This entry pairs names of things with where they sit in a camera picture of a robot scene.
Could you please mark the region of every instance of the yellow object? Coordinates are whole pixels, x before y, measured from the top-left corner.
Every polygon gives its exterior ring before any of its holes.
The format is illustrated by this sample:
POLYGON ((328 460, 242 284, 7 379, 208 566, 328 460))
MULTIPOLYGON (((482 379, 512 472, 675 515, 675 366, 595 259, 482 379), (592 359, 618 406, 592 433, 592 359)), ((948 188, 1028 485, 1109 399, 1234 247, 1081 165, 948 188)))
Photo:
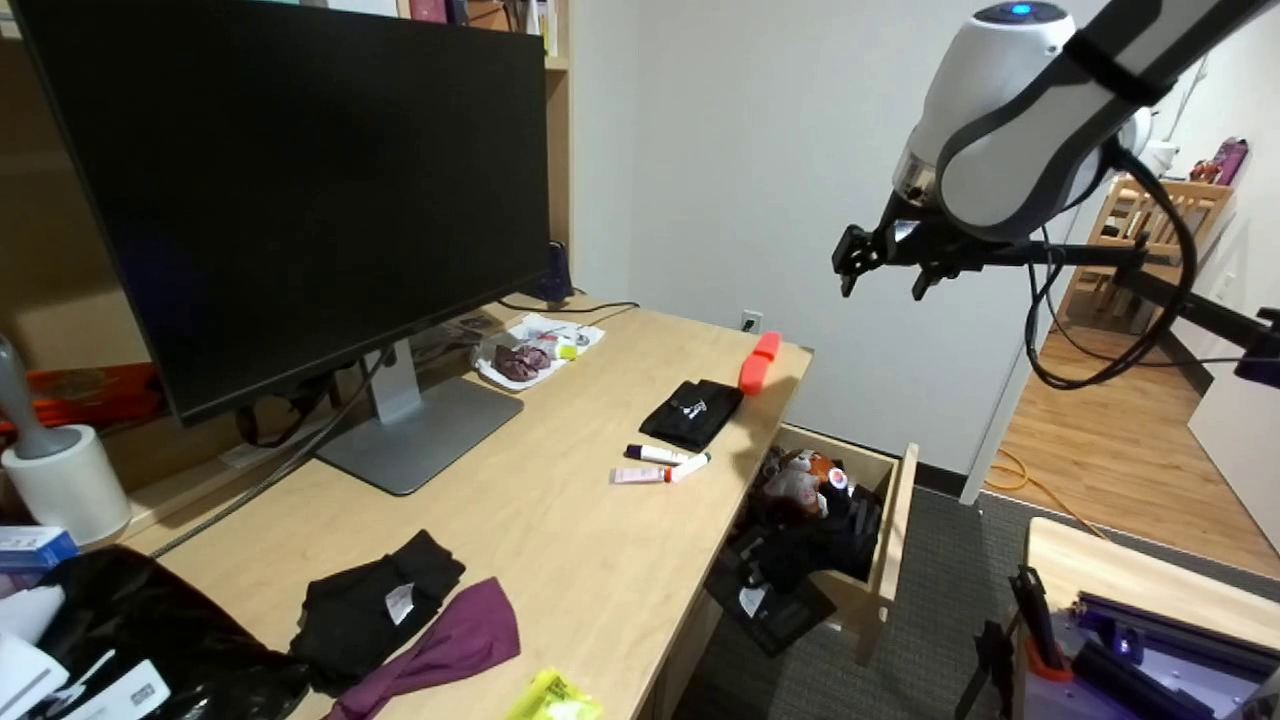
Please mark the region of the yellow object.
POLYGON ((536 672, 512 703, 506 720, 600 720, 600 703, 573 687, 558 672, 536 672))

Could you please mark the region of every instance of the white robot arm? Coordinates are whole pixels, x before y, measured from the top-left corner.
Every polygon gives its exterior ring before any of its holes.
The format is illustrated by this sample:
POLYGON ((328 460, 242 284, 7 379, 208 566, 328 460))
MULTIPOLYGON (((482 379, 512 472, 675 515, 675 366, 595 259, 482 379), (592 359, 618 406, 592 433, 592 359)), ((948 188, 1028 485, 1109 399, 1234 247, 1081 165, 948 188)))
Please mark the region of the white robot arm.
POLYGON ((1111 265, 1119 279, 1163 311, 1128 354, 1087 379, 1041 370, 1055 389, 1087 389, 1133 370, 1176 318, 1208 323, 1253 355, 1280 355, 1280 331, 1227 320, 1191 298, 1195 244, 1173 212, 1163 183, 1123 147, 1128 119, 1155 103, 1180 73, 1275 0, 1111 0, 1087 27, 1055 4, 1009 0, 977 12, 931 75, 925 117, 891 175, 891 202, 870 232, 848 229, 832 269, 853 284, 881 265, 916 265, 918 301, 931 284, 984 265, 1111 265), (1176 226, 1183 265, 1176 284, 1140 273, 1144 247, 1051 247, 1033 242, 1051 216, 1081 203, 1103 173, 1133 173, 1176 226))

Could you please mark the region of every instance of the white cup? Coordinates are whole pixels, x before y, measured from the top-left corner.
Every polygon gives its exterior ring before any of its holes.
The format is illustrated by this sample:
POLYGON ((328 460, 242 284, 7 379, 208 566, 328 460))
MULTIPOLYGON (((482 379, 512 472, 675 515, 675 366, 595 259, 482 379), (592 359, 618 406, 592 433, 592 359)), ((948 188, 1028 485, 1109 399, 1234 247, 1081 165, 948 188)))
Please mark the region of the white cup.
POLYGON ((65 529, 78 550, 98 546, 127 523, 127 495, 111 460, 88 423, 65 423, 77 444, 56 457, 22 460, 4 450, 4 472, 41 523, 65 529))

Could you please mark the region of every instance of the black bag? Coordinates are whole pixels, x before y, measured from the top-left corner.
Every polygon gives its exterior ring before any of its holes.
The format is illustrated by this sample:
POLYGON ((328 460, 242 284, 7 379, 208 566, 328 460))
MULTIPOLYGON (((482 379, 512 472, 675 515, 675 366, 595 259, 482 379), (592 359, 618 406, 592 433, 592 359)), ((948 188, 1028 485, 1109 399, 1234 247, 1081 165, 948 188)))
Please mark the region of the black bag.
POLYGON ((686 451, 703 451, 738 406, 738 389, 715 379, 682 379, 659 410, 642 415, 641 433, 686 451))
POLYGON ((199 708, 199 720, 275 720, 307 691, 301 662, 263 648, 205 594, 139 553, 88 553, 46 571, 44 584, 59 584, 67 600, 41 648, 72 681, 105 653, 117 653, 90 676, 82 702, 139 662, 151 662, 172 691, 151 714, 155 720, 186 717, 193 708, 199 708))

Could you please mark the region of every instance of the carpet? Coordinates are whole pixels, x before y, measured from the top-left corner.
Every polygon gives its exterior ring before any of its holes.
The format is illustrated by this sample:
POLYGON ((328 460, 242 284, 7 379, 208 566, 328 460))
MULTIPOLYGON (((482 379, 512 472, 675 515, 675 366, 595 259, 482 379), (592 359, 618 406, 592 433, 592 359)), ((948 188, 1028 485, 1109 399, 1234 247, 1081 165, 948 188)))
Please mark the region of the carpet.
MULTIPOLYGON (((764 657, 744 629, 725 622, 713 634, 675 717, 956 717, 956 703, 977 672, 977 635, 984 622, 1009 623, 1014 613, 1009 575, 1022 566, 1033 515, 1035 508, 994 495, 965 508, 956 495, 916 490, 900 600, 868 665, 856 665, 856 641, 832 623, 810 629, 778 657, 764 657)), ((1189 561, 1150 546, 1136 550, 1280 600, 1280 584, 1272 582, 1189 561)), ((1000 717, 1000 696, 990 687, 973 703, 973 720, 989 717, 1000 717)))

